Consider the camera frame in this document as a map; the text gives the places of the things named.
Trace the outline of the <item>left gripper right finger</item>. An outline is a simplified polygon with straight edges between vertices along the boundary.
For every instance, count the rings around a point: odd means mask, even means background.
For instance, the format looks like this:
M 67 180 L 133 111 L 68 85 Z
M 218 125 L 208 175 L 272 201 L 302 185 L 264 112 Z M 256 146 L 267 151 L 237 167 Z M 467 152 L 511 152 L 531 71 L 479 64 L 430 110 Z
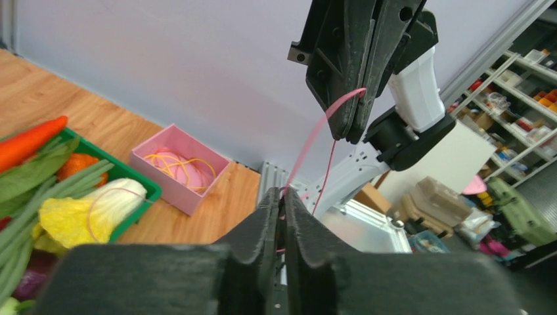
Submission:
M 283 192 L 291 314 L 521 314 L 503 270 L 478 253 L 363 253 Z

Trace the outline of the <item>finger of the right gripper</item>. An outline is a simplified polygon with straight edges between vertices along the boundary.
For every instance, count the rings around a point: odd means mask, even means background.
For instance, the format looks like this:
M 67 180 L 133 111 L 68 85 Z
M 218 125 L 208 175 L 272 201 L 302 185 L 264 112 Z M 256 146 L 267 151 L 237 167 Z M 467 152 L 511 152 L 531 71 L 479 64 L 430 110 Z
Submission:
M 312 1 L 299 41 L 287 59 L 307 67 L 305 82 L 327 111 L 361 88 L 376 23 L 378 1 Z
M 413 23 L 414 16 L 422 10 L 423 6 L 423 1 L 380 2 L 361 84 L 367 91 L 356 103 L 353 122 L 346 136 L 346 140 L 351 144 L 358 143 L 365 133 L 383 73 L 400 40 L 407 33 L 407 28 Z

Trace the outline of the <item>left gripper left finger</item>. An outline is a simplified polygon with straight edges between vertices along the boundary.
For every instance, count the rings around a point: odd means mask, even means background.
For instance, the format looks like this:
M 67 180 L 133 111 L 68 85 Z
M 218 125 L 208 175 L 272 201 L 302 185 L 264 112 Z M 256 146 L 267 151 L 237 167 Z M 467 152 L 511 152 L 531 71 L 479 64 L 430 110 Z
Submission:
M 280 190 L 209 245 L 87 244 L 70 250 L 34 314 L 272 314 Z

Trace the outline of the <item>pink rubber band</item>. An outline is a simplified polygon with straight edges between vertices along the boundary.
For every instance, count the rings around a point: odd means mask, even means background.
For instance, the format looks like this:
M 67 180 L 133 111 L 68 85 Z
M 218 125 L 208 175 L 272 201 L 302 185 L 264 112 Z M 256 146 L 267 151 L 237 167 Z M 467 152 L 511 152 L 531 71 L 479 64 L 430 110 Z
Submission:
M 315 124 L 314 128 L 312 128 L 309 136 L 307 137 L 301 151 L 300 154 L 297 157 L 297 160 L 294 164 L 294 167 L 292 169 L 292 171 L 289 174 L 289 177 L 286 181 L 286 184 L 284 185 L 282 191 L 283 191 L 283 195 L 285 195 L 289 189 L 290 189 L 290 185 L 292 183 L 292 181 L 295 179 L 297 172 L 300 170 L 300 167 L 303 164 L 303 161 L 305 159 L 305 157 L 307 156 L 307 153 L 309 151 L 309 149 L 312 147 L 316 137 L 319 135 L 320 130 L 328 123 L 328 120 L 332 117 L 333 114 L 335 114 L 348 100 L 351 100 L 353 97 L 358 96 L 359 98 L 363 98 L 364 95 L 366 94 L 367 89 L 365 87 L 361 87 L 355 90 L 352 90 L 348 93 L 346 93 L 345 95 L 341 96 L 340 98 L 338 98 L 336 101 L 334 101 L 330 107 L 324 112 L 324 115 L 322 116 L 322 118 L 320 118 L 320 120 L 318 120 L 318 122 Z M 332 143 L 332 147 L 331 147 L 331 151 L 330 151 L 330 155 L 329 155 L 329 159 L 328 159 L 328 166 L 326 169 L 326 173 L 324 176 L 324 180 L 323 180 L 323 185 L 322 185 L 322 190 L 319 193 L 317 200 L 315 202 L 315 205 L 313 207 L 312 210 L 312 215 L 315 215 L 315 212 L 317 210 L 317 207 L 319 205 L 319 202 L 321 200 L 321 196 L 324 192 L 324 188 L 326 186 L 327 180 L 328 180 L 328 176 L 330 174 L 330 169 L 331 169 L 331 164 L 332 164 L 332 158 L 334 156 L 334 151 L 335 151 L 335 147 L 336 147 L 336 140 L 333 140 Z

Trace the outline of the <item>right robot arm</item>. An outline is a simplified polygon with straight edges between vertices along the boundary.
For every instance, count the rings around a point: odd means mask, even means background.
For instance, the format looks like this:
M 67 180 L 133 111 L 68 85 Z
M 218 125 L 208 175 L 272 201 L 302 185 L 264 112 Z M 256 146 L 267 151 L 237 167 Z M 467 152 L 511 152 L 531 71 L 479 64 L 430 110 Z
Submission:
M 424 1 L 313 1 L 288 59 L 324 115 L 295 162 L 298 171 L 323 127 L 354 151 L 299 192 L 312 215 L 350 198 L 387 171 L 420 161 L 454 127 L 434 72 L 435 16 Z

